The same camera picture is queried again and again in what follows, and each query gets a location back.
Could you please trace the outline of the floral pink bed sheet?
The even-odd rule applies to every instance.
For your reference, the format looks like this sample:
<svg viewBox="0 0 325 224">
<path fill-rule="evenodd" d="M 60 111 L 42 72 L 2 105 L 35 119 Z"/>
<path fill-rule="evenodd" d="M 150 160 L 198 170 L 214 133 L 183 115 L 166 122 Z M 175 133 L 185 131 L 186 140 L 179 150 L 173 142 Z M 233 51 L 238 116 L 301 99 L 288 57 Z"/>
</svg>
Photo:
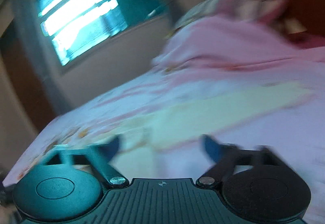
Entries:
<svg viewBox="0 0 325 224">
<path fill-rule="evenodd" d="M 307 181 L 305 221 L 324 223 L 324 74 L 311 70 L 146 74 L 55 118 L 21 155 L 15 184 L 56 144 L 79 149 L 122 136 L 113 165 L 127 178 L 197 178 L 212 162 L 204 134 L 267 145 Z"/>
</svg>

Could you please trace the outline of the cream white small garment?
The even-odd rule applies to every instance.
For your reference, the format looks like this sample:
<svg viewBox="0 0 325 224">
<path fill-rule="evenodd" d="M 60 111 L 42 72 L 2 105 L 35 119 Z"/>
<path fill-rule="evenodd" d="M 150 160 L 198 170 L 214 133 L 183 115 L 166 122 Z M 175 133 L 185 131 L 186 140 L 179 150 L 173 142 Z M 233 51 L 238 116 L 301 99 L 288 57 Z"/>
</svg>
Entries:
<svg viewBox="0 0 325 224">
<path fill-rule="evenodd" d="M 298 82 L 255 86 L 191 100 L 123 121 L 121 149 L 112 164 L 129 177 L 155 177 L 154 153 L 224 132 L 247 121 L 301 104 L 311 92 Z"/>
</svg>

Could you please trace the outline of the window with teal frame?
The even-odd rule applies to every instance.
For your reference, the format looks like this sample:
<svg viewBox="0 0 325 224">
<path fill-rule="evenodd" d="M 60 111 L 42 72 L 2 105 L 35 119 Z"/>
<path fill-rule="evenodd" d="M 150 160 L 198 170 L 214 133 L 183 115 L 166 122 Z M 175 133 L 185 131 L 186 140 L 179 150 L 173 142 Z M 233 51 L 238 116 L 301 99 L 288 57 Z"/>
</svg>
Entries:
<svg viewBox="0 0 325 224">
<path fill-rule="evenodd" d="M 36 4 L 41 31 L 61 66 L 168 10 L 163 0 L 36 0 Z"/>
</svg>

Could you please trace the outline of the dark brown wooden door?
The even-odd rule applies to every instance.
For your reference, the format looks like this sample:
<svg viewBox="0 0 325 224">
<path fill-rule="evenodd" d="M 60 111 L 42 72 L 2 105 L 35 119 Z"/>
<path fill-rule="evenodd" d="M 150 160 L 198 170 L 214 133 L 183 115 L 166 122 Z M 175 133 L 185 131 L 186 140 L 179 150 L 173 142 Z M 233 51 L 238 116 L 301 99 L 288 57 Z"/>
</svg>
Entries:
<svg viewBox="0 0 325 224">
<path fill-rule="evenodd" d="M 33 126 L 41 132 L 56 115 L 24 52 L 14 22 L 1 35 L 1 57 L 18 101 Z"/>
</svg>

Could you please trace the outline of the pink blanket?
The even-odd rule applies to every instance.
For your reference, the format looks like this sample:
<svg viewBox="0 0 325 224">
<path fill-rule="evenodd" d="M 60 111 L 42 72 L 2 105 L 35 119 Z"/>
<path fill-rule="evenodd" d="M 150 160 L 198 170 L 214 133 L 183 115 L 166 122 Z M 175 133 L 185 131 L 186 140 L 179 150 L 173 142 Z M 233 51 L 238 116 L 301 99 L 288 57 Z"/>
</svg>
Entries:
<svg viewBox="0 0 325 224">
<path fill-rule="evenodd" d="M 175 24 L 154 70 L 259 70 L 288 62 L 324 62 L 324 48 L 300 49 L 272 24 L 287 0 L 206 0 Z"/>
</svg>

